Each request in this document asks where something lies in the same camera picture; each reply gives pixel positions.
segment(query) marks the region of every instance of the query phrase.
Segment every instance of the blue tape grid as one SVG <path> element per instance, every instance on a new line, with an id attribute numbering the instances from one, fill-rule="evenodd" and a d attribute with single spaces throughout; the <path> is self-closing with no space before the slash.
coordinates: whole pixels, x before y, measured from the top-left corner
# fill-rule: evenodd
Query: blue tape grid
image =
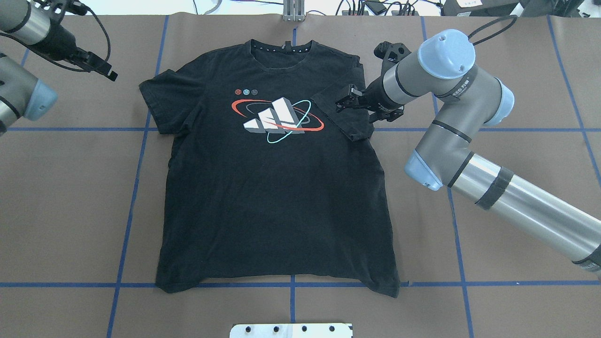
<path id="1" fill-rule="evenodd" d="M 422 16 L 421 17 L 421 31 L 424 38 L 424 41 L 428 39 L 428 35 L 426 33 L 426 20 Z M 438 103 L 436 102 L 436 97 L 434 93 L 432 93 L 432 108 L 434 109 L 434 115 L 438 115 Z M 447 188 L 447 195 L 449 199 L 449 205 L 451 207 L 451 214 L 453 215 L 453 230 L 455 232 L 455 249 L 457 252 L 457 263 L 459 265 L 459 276 L 461 278 L 461 289 L 463 292 L 463 306 L 465 308 L 465 318 L 467 320 L 468 325 L 468 333 L 469 338 L 474 338 L 474 326 L 472 325 L 472 312 L 469 307 L 469 295 L 468 295 L 468 286 L 466 284 L 465 279 L 465 270 L 463 269 L 463 256 L 461 254 L 461 241 L 459 240 L 459 230 L 457 229 L 457 217 L 455 215 L 455 204 L 453 203 L 453 193 L 451 192 L 451 188 Z"/>
<path id="2" fill-rule="evenodd" d="M 421 19 L 422 26 L 422 34 L 424 40 L 427 39 L 426 34 L 426 22 L 423 17 Z M 155 69 L 155 75 L 158 75 L 160 69 L 160 62 L 162 58 L 163 47 L 165 44 L 165 36 L 168 26 L 169 16 L 165 16 L 165 21 L 163 24 L 163 32 L 162 38 L 159 48 L 159 56 L 157 58 L 157 64 Z M 547 16 L 547 22 L 549 25 L 549 32 L 551 34 L 551 39 L 553 41 L 553 46 L 555 49 L 555 54 L 557 56 L 558 64 L 563 75 L 564 81 L 566 83 L 567 91 L 570 96 L 570 100 L 572 102 L 572 106 L 574 108 L 576 118 L 578 119 L 579 128 L 482 128 L 480 131 L 482 132 L 580 132 L 584 138 L 584 141 L 587 145 L 587 150 L 589 157 L 591 159 L 592 166 L 595 170 L 595 174 L 597 176 L 597 181 L 601 186 L 601 174 L 599 168 L 597 166 L 597 162 L 593 155 L 593 151 L 590 145 L 590 142 L 587 137 L 587 133 L 589 132 L 601 132 L 601 128 L 585 128 L 584 123 L 582 121 L 582 117 L 578 110 L 578 106 L 576 104 L 576 100 L 573 95 L 572 87 L 568 80 L 563 61 L 561 59 L 561 55 L 559 52 L 559 48 L 557 46 L 557 41 L 555 39 L 555 32 L 552 26 L 551 17 Z M 297 37 L 297 28 L 294 28 L 292 31 L 292 44 L 296 45 L 296 37 Z M 26 50 L 23 58 L 21 60 L 21 65 L 25 64 L 25 61 L 29 55 L 29 50 Z M 432 96 L 433 109 L 434 113 L 438 113 L 438 104 L 436 98 Z M 121 251 L 121 260 L 119 265 L 119 270 L 117 274 L 117 280 L 115 283 L 28 283 L 28 282 L 0 282 L 0 287 L 72 287 L 72 288 L 114 288 L 114 298 L 111 307 L 111 316 L 109 319 L 108 329 L 107 329 L 107 338 L 110 338 L 112 335 L 112 328 L 115 321 L 115 316 L 117 313 L 117 303 L 119 297 L 119 291 L 121 288 L 154 288 L 154 283 L 122 283 L 121 279 L 123 276 L 123 268 L 125 263 L 125 257 L 127 253 L 127 244 L 129 241 L 129 234 L 133 220 L 133 207 L 135 205 L 136 195 L 138 192 L 138 184 L 139 184 L 139 174 L 142 165 L 142 160 L 144 157 L 144 151 L 146 146 L 146 140 L 148 136 L 148 132 L 156 132 L 157 128 L 150 128 L 150 112 L 147 114 L 146 124 L 144 128 L 53 128 L 53 127 L 40 127 L 40 128 L 20 128 L 20 127 L 12 127 L 8 128 L 9 131 L 19 132 L 19 131 L 61 131 L 61 132 L 143 132 L 144 136 L 142 138 L 142 144 L 140 148 L 140 155 L 138 159 L 138 168 L 136 170 L 136 177 L 133 186 L 132 199 L 130 202 L 130 211 L 127 219 L 127 226 L 123 240 L 123 247 Z M 425 132 L 427 128 L 376 128 L 378 132 Z M 453 228 L 455 233 L 455 242 L 456 242 L 456 251 L 457 251 L 457 261 L 459 264 L 459 273 L 461 281 L 442 281 L 442 282 L 414 282 L 414 283 L 404 283 L 401 287 L 461 287 L 463 291 L 463 300 L 465 305 L 465 312 L 467 318 L 467 325 L 470 338 L 474 337 L 474 330 L 472 326 L 471 319 L 471 311 L 469 308 L 469 295 L 468 295 L 468 287 L 489 287 L 489 286 L 598 286 L 601 284 L 596 280 L 543 280 L 543 281 L 467 281 L 465 278 L 465 270 L 463 268 L 463 259 L 461 252 L 461 243 L 459 231 L 457 229 L 457 218 L 455 214 L 455 208 L 453 203 L 453 193 L 448 189 L 447 191 L 448 199 L 450 203 L 451 213 L 453 216 Z M 282 283 L 200 283 L 197 287 L 199 288 L 232 288 L 232 287 L 269 287 L 269 288 L 289 288 L 290 289 L 290 321 L 296 322 L 296 288 L 297 287 L 365 287 L 362 283 L 359 282 L 297 282 L 296 276 L 290 276 L 290 282 L 282 282 Z"/>
<path id="3" fill-rule="evenodd" d="M 163 56 L 163 47 L 165 46 L 165 35 L 167 33 L 167 26 L 169 24 L 169 16 L 165 16 L 165 22 L 163 23 L 163 34 L 160 40 L 159 56 L 156 61 L 156 68 L 154 75 L 159 74 L 160 61 Z M 140 156 L 138 159 L 138 168 L 136 169 L 136 178 L 133 183 L 132 201 L 129 206 L 129 216 L 127 217 L 127 226 L 125 229 L 125 236 L 123 238 L 123 248 L 121 249 L 121 260 L 119 262 L 119 270 L 117 272 L 117 282 L 115 284 L 115 293 L 113 296 L 113 303 L 111 307 L 111 317 L 109 318 L 108 329 L 106 330 L 106 338 L 111 338 L 113 324 L 115 323 L 115 315 L 117 314 L 117 303 L 119 300 L 119 291 L 121 289 L 121 279 L 123 277 L 123 266 L 125 265 L 125 256 L 127 254 L 127 243 L 129 242 L 129 233 L 132 228 L 133 220 L 133 207 L 136 203 L 136 196 L 138 195 L 138 185 L 140 181 L 140 169 L 142 168 L 142 160 L 144 159 L 144 150 L 146 149 L 146 139 L 148 138 L 148 126 L 150 125 L 150 110 L 146 114 L 146 124 L 144 126 L 144 136 L 142 137 L 142 146 L 140 147 Z"/>
<path id="4" fill-rule="evenodd" d="M 560 50 L 557 47 L 557 40 L 555 39 L 555 31 L 553 30 L 553 24 L 551 23 L 551 16 L 549 15 L 547 15 L 547 23 L 549 24 L 549 33 L 551 34 L 551 40 L 553 41 L 555 56 L 557 56 L 557 62 L 560 65 L 561 74 L 563 75 L 564 81 L 566 82 L 567 92 L 570 95 L 572 107 L 574 107 L 574 113 L 576 114 L 576 119 L 578 119 L 578 125 L 580 126 L 582 137 L 584 138 L 584 143 L 587 145 L 588 156 L 590 157 L 591 163 L 593 164 L 593 169 L 595 170 L 595 175 L 597 176 L 597 183 L 599 184 L 599 186 L 601 186 L 601 174 L 599 174 L 599 167 L 597 166 L 597 161 L 595 160 L 595 156 L 593 155 L 591 144 L 588 141 L 587 131 L 584 128 L 584 123 L 582 122 L 580 110 L 578 110 L 578 105 L 576 104 L 574 93 L 572 92 L 572 86 L 570 85 L 570 81 L 567 78 L 566 70 L 563 65 L 563 60 L 561 59 Z"/>

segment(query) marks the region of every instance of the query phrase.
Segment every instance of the adidas logo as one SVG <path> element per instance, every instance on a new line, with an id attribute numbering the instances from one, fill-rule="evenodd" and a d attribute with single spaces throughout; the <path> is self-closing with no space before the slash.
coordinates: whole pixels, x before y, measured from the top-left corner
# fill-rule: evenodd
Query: adidas logo
<path id="1" fill-rule="evenodd" d="M 288 99 L 282 97 L 272 102 L 273 108 L 258 113 L 258 118 L 244 124 L 244 129 L 252 133 L 304 134 L 299 128 L 300 121 Z"/>

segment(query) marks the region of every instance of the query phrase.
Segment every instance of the black cable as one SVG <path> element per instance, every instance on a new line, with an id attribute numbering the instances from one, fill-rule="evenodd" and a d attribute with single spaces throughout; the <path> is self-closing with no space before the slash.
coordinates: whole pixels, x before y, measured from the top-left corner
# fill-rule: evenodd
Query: black cable
<path id="1" fill-rule="evenodd" d="M 328 16 L 327 14 L 323 14 L 322 12 L 320 12 L 320 11 L 317 11 L 317 10 L 310 10 L 310 11 L 307 11 L 307 14 L 309 14 L 310 12 L 316 12 L 316 13 L 319 13 L 319 14 L 321 14 L 321 15 Z"/>
<path id="2" fill-rule="evenodd" d="M 111 39 L 109 38 L 109 34 L 106 32 L 106 29 L 104 27 L 104 25 L 100 22 L 100 19 L 98 18 L 98 16 L 96 15 L 96 13 L 94 13 L 94 11 L 92 9 L 90 9 L 89 7 L 87 8 L 88 11 L 90 11 L 90 13 L 92 14 L 92 16 L 94 17 L 94 19 L 96 20 L 96 22 L 98 22 L 98 24 L 100 25 L 100 29 L 102 29 L 102 33 L 104 33 L 105 37 L 106 37 L 106 57 L 105 57 L 105 62 L 107 62 L 109 60 L 109 58 L 111 57 Z M 43 55 L 42 53 L 39 53 L 33 49 L 30 49 L 28 45 L 24 44 L 23 42 L 21 42 L 19 39 L 13 37 L 12 35 L 8 35 L 8 34 L 4 34 L 4 33 L 0 33 L 0 36 L 3 37 L 8 37 L 14 41 L 17 41 L 18 43 L 22 44 L 25 48 L 31 50 L 33 53 L 35 53 L 36 55 L 38 55 L 39 57 L 41 57 L 42 59 L 52 63 L 55 66 L 58 66 L 60 68 L 66 69 L 66 70 L 70 70 L 72 72 L 79 72 L 79 73 L 91 73 L 94 70 L 97 70 L 98 68 L 100 68 L 101 64 L 99 64 L 98 66 L 90 69 L 90 70 L 85 70 L 85 69 L 78 69 L 78 68 L 72 68 L 72 67 L 67 67 L 64 66 L 60 63 L 55 62 L 54 60 L 50 59 L 49 57 Z"/>
<path id="3" fill-rule="evenodd" d="M 401 4 L 398 1 L 393 2 L 392 4 L 390 4 L 390 6 L 388 6 L 388 8 L 386 8 L 386 11 L 384 12 L 384 16 L 386 16 L 386 14 L 388 14 L 388 11 L 390 10 L 390 8 L 392 6 L 394 6 L 395 4 L 398 4 L 398 12 L 400 13 L 403 10 L 403 4 Z"/>
<path id="4" fill-rule="evenodd" d="M 475 45 L 478 45 L 478 44 L 480 44 L 480 43 L 482 43 L 484 41 L 490 40 L 491 38 L 494 38 L 497 35 L 499 35 L 500 33 L 503 33 L 504 31 L 506 31 L 509 28 L 511 28 L 511 26 L 513 26 L 513 24 L 516 23 L 516 21 L 517 21 L 517 15 L 509 15 L 509 16 L 504 16 L 504 17 L 500 17 L 500 18 L 497 18 L 495 20 L 492 20 L 491 22 L 489 22 L 489 23 L 487 23 L 485 25 L 482 25 L 482 26 L 478 27 L 475 31 L 471 32 L 471 34 L 468 35 L 468 39 L 472 38 L 474 35 L 478 34 L 483 29 L 486 29 L 486 28 L 494 25 L 497 22 L 501 22 L 501 21 L 505 21 L 505 20 L 509 20 L 509 19 L 511 19 L 511 22 L 509 23 L 509 25 L 503 27 L 503 29 L 500 29 L 499 31 L 497 31 L 494 34 L 491 34 L 491 35 L 483 38 L 482 40 L 474 42 L 473 45 L 475 46 Z"/>
<path id="5" fill-rule="evenodd" d="M 236 2 L 260 2 L 262 4 L 274 4 L 274 5 L 284 5 L 284 4 L 280 4 L 279 2 L 272 2 L 272 1 L 262 1 L 262 0 L 232 0 L 232 1 L 236 1 Z"/>
<path id="6" fill-rule="evenodd" d="M 344 0 L 340 0 L 340 3 L 338 4 L 338 8 L 336 8 L 336 14 L 334 14 L 334 15 L 338 15 L 338 11 L 340 11 L 340 7 L 342 7 L 343 2 L 344 2 Z"/>

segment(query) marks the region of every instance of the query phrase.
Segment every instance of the t-shirt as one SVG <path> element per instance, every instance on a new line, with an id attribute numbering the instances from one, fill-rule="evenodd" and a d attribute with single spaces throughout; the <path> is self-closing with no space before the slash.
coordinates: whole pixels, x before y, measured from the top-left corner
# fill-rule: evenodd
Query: t-shirt
<path id="1" fill-rule="evenodd" d="M 336 112 L 349 83 L 365 85 L 356 55 L 255 40 L 141 83 L 159 132 L 175 134 L 157 286 L 314 274 L 398 295 L 368 112 Z"/>

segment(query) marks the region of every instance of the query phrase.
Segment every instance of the robotic arm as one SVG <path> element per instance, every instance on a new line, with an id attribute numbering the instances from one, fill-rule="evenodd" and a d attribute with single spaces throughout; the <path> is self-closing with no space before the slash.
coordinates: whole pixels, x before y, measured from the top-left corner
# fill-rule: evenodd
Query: robotic arm
<path id="1" fill-rule="evenodd" d="M 3 36 L 19 41 L 52 63 L 62 60 L 79 68 L 55 63 L 60 67 L 94 71 L 115 81 L 117 74 L 106 62 L 108 56 L 103 60 L 77 47 L 73 34 L 60 25 L 66 12 L 85 15 L 88 11 L 86 5 L 74 0 L 0 0 L 0 30 L 5 32 Z M 20 117 L 37 120 L 56 99 L 49 86 L 0 51 L 0 136 Z"/>
<path id="2" fill-rule="evenodd" d="M 513 93 L 475 65 L 474 46 L 448 29 L 426 40 L 365 91 L 349 88 L 339 109 L 368 108 L 371 121 L 391 120 L 402 107 L 429 92 L 445 102 L 405 165 L 405 172 L 431 190 L 446 185 L 484 210 L 556 249 L 601 281 L 601 221 L 469 149 L 482 126 L 508 116 Z"/>

